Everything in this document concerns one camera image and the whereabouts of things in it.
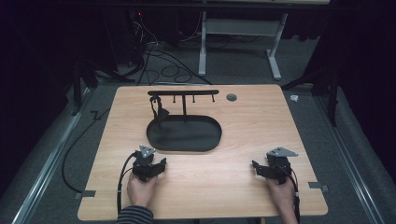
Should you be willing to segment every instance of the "table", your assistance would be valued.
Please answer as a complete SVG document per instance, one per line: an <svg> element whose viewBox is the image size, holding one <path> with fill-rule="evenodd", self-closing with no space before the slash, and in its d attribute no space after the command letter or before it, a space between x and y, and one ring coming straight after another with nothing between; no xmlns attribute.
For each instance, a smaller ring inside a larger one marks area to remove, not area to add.
<svg viewBox="0 0 396 224"><path fill-rule="evenodd" d="M274 4L314 4L325 5L329 4L330 0L221 0L220 2L258 2L258 3L274 3ZM246 20L226 20L226 19L209 19L206 17L206 12L202 15L202 35L201 35L201 49L199 57L198 74L200 76L206 75L206 34L221 34L221 35L266 35L274 38L273 46L268 49L266 56L271 66L273 78L280 80L281 75L277 66L275 54L279 45L280 37L286 24L288 13L283 13L278 21L246 21Z"/></svg>
<svg viewBox="0 0 396 224"><path fill-rule="evenodd" d="M277 216L263 177L255 174L251 161L266 164L265 153L276 147L297 152L289 158L298 176L301 215L324 215L327 205L317 182L303 142L298 134L282 90L277 85L151 86L121 87L109 113L78 210L81 220L117 218L117 184L126 158L149 146L146 128L153 119L148 91L219 90L211 95L187 98L187 111L215 119L222 129L219 145L205 152L155 153L154 163L167 159L159 176L155 195L148 206L155 218L271 217ZM236 95L228 101L229 93ZM163 108L182 114L181 99L162 97ZM130 204L123 180L122 207Z"/></svg>

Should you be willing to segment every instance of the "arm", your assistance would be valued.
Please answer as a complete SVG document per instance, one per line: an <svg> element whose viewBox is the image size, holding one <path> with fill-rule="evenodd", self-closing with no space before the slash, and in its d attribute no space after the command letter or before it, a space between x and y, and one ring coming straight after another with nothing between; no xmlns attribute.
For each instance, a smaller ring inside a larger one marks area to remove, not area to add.
<svg viewBox="0 0 396 224"><path fill-rule="evenodd" d="M280 214L283 224L297 224L294 214L294 187L287 178L286 183L279 185L277 180L266 178L272 200Z"/></svg>
<svg viewBox="0 0 396 224"><path fill-rule="evenodd" d="M152 212L147 209L147 205L154 193L155 183L158 177L152 177L149 182L143 183L132 173L128 181L128 196L131 206L123 208L119 217L118 224L151 224L153 219Z"/></svg>

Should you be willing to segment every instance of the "sleeve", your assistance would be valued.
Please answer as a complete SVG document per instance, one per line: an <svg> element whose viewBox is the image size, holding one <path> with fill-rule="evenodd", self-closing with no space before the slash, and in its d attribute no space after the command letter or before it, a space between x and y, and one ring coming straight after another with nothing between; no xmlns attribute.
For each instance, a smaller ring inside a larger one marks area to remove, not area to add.
<svg viewBox="0 0 396 224"><path fill-rule="evenodd" d="M129 206L120 211L117 224L151 224L153 217L152 212L146 207Z"/></svg>

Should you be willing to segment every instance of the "black sleeve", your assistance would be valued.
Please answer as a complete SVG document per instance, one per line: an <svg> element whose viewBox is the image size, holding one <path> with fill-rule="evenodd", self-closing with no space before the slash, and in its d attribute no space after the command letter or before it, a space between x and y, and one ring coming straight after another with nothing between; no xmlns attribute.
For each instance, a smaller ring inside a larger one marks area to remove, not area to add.
<svg viewBox="0 0 396 224"><path fill-rule="evenodd" d="M117 224L151 224L152 219L153 214L149 209L141 206L129 206L120 211Z"/></svg>

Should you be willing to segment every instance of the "person's hand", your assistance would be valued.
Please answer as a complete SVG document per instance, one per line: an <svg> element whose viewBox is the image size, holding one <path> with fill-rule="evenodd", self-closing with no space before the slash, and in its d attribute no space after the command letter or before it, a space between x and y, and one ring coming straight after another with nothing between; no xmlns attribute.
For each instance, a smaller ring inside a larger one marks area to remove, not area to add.
<svg viewBox="0 0 396 224"><path fill-rule="evenodd" d="M127 190L132 205L147 207L154 194L157 179L158 176L154 176L148 182L142 182L139 177L131 172Z"/></svg>
<svg viewBox="0 0 396 224"><path fill-rule="evenodd" d="M289 178L284 184L279 185L276 179L265 178L270 189L271 198L280 214L283 224L295 224L297 218L294 214L294 186Z"/></svg>

